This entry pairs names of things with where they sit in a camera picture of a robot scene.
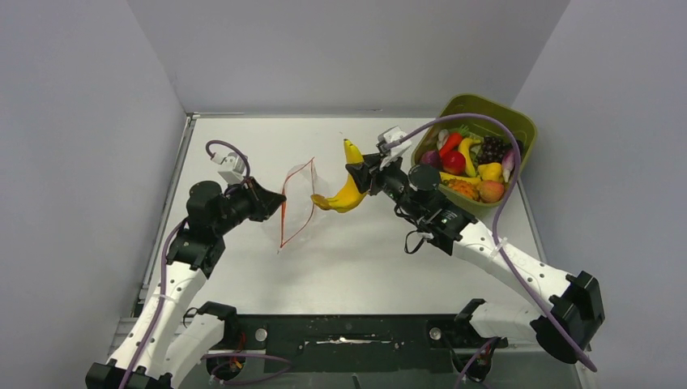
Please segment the yellow banana bunch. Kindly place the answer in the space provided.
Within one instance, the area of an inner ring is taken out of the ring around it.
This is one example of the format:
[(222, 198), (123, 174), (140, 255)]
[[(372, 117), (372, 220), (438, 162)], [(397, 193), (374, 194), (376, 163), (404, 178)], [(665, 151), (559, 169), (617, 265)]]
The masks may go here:
[[(363, 154), (349, 139), (344, 140), (343, 149), (348, 164), (360, 164), (364, 162)], [(323, 211), (346, 213), (358, 207), (366, 195), (366, 192), (360, 192), (358, 190), (353, 177), (349, 174), (346, 183), (335, 196), (324, 197), (321, 194), (312, 194), (310, 198), (314, 206)]]

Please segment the clear zip top bag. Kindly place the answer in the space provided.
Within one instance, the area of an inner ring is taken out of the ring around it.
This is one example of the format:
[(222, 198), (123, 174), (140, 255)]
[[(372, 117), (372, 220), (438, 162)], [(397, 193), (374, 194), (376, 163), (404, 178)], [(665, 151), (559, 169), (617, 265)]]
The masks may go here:
[(314, 158), (293, 166), (285, 176), (280, 193), (286, 201), (262, 226), (262, 230), (277, 254), (295, 250), (308, 238), (309, 227), (314, 223), (317, 208), (311, 196), (315, 194), (318, 175)]

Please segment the red apple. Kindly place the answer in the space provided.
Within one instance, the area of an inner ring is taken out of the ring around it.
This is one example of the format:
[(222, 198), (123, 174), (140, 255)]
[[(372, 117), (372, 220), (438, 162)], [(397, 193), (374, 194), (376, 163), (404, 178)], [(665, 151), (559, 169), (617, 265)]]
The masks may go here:
[(459, 176), (464, 174), (465, 168), (466, 158), (461, 152), (451, 150), (442, 156), (442, 169), (444, 172)]

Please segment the small yellow banana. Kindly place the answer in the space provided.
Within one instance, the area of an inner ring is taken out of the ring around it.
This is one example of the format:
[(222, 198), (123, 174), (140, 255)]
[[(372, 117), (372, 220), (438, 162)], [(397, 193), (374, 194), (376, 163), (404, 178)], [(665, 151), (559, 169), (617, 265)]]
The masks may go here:
[(458, 151), (463, 155), (465, 159), (464, 173), (468, 177), (477, 177), (476, 167), (472, 161), (471, 148), (477, 145), (481, 145), (482, 141), (474, 138), (464, 138), (458, 146)]

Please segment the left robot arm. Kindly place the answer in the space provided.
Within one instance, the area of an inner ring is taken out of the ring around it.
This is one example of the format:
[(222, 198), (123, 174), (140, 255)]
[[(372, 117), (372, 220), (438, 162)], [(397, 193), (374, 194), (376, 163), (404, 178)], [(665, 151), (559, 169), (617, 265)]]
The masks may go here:
[(212, 301), (181, 334), (176, 330), (224, 253), (224, 236), (245, 220), (268, 220), (285, 200), (252, 177), (227, 190), (214, 181), (193, 185), (187, 216), (164, 243), (154, 293), (108, 361), (92, 364), (87, 387), (175, 388), (212, 347), (232, 340), (235, 307)]

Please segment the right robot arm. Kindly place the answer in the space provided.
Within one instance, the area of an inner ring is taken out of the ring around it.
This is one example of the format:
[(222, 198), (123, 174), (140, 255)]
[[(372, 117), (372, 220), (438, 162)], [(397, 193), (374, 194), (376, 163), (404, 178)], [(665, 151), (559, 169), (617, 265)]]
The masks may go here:
[(414, 225), (425, 242), (475, 265), (528, 301), (527, 308), (472, 301), (455, 324), (460, 342), (474, 346), (491, 337), (529, 340), (558, 361), (592, 366), (585, 350), (605, 320), (594, 276), (551, 267), (495, 235), (440, 191), (440, 174), (431, 166), (415, 165), (404, 172), (399, 162), (383, 167), (382, 156), (370, 154), (345, 168), (357, 189), (388, 196), (395, 214)]

